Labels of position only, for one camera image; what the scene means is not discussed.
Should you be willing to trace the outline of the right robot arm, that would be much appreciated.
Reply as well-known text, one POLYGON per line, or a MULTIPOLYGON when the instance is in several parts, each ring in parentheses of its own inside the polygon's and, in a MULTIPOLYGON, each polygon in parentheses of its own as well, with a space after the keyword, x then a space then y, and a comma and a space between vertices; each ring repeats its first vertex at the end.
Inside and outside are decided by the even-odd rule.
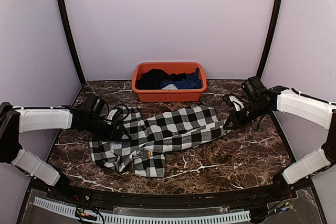
POLYGON ((280 199, 287 193, 288 186, 335 165, 334 102, 309 96, 294 88, 267 88, 257 76, 248 78, 241 88, 243 95, 227 94, 223 97, 225 103, 233 108, 224 123, 226 130, 243 128, 266 114, 277 112, 310 122, 328 133, 325 142, 316 150, 274 176, 273 184, 268 187, 271 199, 280 199))

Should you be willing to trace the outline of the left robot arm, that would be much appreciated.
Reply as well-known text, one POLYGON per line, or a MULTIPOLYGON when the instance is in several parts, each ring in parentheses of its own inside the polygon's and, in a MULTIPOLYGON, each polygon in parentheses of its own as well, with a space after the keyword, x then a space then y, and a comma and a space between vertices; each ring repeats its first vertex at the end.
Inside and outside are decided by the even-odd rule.
POLYGON ((63 201, 74 197, 74 189, 69 186, 69 178, 53 166, 42 161, 19 143, 19 135, 40 130, 88 131, 107 141, 121 141, 127 131, 123 126, 130 110, 123 104, 113 108, 109 119, 101 115, 107 102, 90 94, 83 104, 57 107, 19 107, 9 102, 1 104, 1 163, 7 163, 36 177, 53 187, 54 193, 63 201))

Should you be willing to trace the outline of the black white plaid shirt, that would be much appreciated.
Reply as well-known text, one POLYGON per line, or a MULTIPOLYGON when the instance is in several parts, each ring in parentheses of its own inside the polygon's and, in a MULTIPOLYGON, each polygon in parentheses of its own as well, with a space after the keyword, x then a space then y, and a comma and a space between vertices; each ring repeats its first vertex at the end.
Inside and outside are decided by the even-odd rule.
POLYGON ((130 163, 142 177, 164 177, 167 152, 182 151, 215 140, 227 133, 213 107, 191 105, 143 119, 138 108, 131 108, 124 127, 130 141, 89 142, 92 161, 100 167, 123 171, 130 163), (152 152, 148 158, 147 151, 152 152))

